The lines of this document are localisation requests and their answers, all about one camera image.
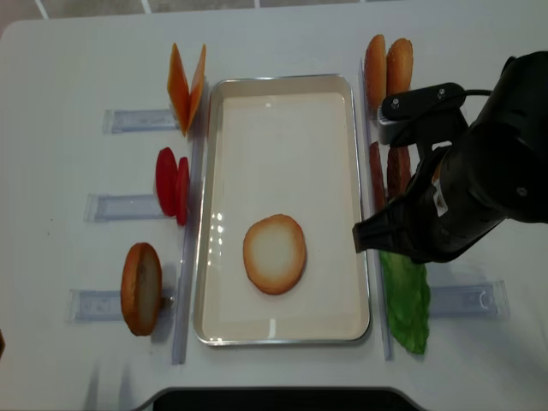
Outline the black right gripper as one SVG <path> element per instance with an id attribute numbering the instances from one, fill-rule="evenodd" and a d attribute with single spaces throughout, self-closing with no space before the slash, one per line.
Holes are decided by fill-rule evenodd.
<path id="1" fill-rule="evenodd" d="M 547 128 L 488 123 L 470 128 L 440 160 L 430 184 L 408 206 L 391 201 L 352 228 L 356 253 L 409 253 L 447 262 L 505 219 L 547 221 Z M 411 252 L 409 224 L 414 232 Z"/>

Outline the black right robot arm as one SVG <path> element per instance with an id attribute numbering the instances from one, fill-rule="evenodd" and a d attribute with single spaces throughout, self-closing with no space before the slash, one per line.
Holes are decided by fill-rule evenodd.
<path id="1" fill-rule="evenodd" d="M 402 194 L 353 228 L 357 252 L 420 262 L 456 259 L 510 218 L 547 219 L 547 55 L 511 57 L 474 122 L 469 91 L 444 83 L 386 98 L 380 140 L 416 146 L 420 162 Z"/>

